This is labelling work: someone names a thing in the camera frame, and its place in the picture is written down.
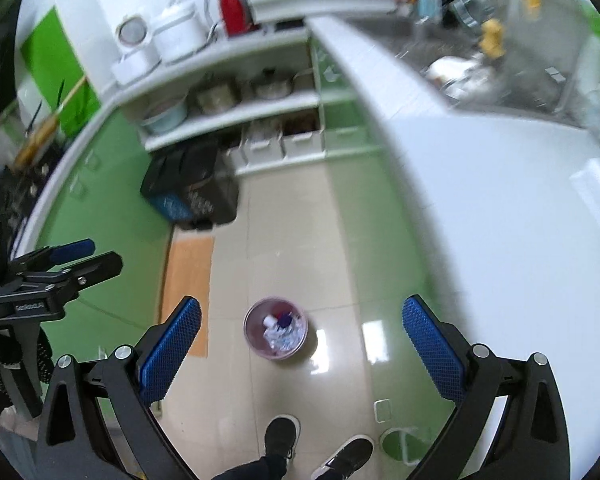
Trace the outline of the plastic bag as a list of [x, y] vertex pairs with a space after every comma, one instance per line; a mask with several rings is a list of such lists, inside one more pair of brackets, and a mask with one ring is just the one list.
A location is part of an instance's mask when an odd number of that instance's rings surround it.
[[303, 338], [303, 328], [296, 322], [285, 328], [278, 325], [268, 327], [263, 333], [268, 348], [276, 354], [285, 354], [297, 349]]

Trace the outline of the purple pouch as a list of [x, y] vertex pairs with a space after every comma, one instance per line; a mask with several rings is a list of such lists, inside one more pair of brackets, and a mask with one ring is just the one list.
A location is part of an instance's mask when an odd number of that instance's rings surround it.
[[289, 326], [294, 320], [294, 316], [290, 312], [280, 314], [277, 318], [277, 325], [281, 328]]

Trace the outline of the black trash bin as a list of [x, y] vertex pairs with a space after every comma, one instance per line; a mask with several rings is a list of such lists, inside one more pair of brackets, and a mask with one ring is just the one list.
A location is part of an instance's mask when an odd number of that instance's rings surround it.
[[183, 230], [208, 230], [237, 217], [239, 184], [213, 140], [198, 140], [155, 155], [140, 194]]

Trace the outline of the pink trash bin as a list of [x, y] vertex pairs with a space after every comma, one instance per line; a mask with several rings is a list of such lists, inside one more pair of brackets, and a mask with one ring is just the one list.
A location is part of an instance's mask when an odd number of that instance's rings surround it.
[[290, 359], [309, 335], [309, 320], [295, 304], [280, 297], [266, 297], [247, 311], [245, 341], [257, 356], [270, 361]]

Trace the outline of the orange floor mat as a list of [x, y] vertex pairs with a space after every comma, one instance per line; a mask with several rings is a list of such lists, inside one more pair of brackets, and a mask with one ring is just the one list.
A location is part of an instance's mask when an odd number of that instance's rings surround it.
[[184, 296], [198, 301], [202, 321], [200, 330], [188, 350], [190, 356], [206, 358], [209, 347], [209, 304], [211, 265], [214, 248], [212, 236], [189, 236], [174, 240], [164, 272], [160, 321], [172, 313]]

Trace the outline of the right shoe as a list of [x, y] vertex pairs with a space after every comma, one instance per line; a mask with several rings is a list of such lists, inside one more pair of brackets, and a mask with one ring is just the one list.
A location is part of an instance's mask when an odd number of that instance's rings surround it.
[[374, 441], [366, 434], [350, 437], [311, 474], [312, 480], [349, 479], [372, 458]]

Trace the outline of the shoe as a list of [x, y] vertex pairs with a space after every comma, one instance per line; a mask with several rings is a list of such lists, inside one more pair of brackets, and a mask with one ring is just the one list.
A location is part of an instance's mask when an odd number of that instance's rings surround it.
[[372, 458], [374, 441], [366, 434], [350, 437], [311, 474], [312, 480], [349, 479]]
[[277, 415], [265, 429], [265, 454], [283, 457], [287, 463], [290, 463], [296, 454], [300, 434], [301, 426], [297, 417], [287, 414]]

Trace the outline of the left shoe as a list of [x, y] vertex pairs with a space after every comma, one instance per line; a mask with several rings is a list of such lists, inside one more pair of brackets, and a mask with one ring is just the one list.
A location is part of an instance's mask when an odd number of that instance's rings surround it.
[[296, 454], [300, 434], [301, 426], [297, 417], [287, 414], [277, 415], [265, 429], [265, 454], [283, 457], [287, 463], [290, 463]]

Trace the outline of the light blue basin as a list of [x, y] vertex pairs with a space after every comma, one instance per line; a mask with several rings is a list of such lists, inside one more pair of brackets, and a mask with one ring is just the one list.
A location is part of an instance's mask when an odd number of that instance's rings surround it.
[[185, 96], [172, 98], [155, 103], [145, 114], [140, 125], [153, 136], [167, 133], [183, 122], [188, 115]]

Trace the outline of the steel pot on shelf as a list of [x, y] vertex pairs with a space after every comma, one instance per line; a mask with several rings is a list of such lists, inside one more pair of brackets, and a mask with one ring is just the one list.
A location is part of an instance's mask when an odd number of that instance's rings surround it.
[[294, 73], [268, 67], [250, 81], [254, 95], [259, 99], [278, 100], [294, 92]]

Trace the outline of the white rice cooker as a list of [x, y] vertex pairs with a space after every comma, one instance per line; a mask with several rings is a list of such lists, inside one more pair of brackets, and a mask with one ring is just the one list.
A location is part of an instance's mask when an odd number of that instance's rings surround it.
[[174, 3], [150, 22], [152, 40], [164, 64], [174, 64], [208, 46], [212, 18], [198, 10], [196, 3]]

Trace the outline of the white bowl in sink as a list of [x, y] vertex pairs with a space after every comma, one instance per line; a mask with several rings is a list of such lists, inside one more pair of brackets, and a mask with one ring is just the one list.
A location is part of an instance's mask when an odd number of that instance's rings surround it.
[[432, 62], [424, 75], [449, 98], [465, 101], [490, 86], [494, 70], [473, 58], [447, 55]]

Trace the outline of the red kettle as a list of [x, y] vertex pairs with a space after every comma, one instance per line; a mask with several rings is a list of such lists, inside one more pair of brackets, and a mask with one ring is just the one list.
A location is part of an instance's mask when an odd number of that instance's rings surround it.
[[256, 27], [248, 0], [219, 0], [219, 5], [227, 36], [248, 34]]

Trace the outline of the stainless steel sink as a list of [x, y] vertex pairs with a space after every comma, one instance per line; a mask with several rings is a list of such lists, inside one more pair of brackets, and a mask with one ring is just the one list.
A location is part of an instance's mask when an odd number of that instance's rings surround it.
[[[543, 61], [518, 46], [491, 60], [479, 49], [478, 42], [464, 32], [445, 29], [426, 18], [414, 21], [393, 14], [363, 14], [347, 18], [346, 23], [379, 41], [397, 61], [419, 73], [452, 107], [546, 118], [572, 126], [578, 123], [576, 113], [569, 109], [571, 73], [556, 61]], [[473, 58], [491, 67], [494, 78], [490, 86], [465, 101], [446, 96], [425, 78], [424, 71], [447, 55]]]

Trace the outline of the yellow sponge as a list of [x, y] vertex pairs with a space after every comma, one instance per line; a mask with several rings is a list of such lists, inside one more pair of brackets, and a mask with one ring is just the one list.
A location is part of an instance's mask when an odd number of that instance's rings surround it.
[[504, 26], [497, 18], [490, 18], [481, 25], [482, 36], [479, 47], [482, 53], [491, 60], [505, 55]]

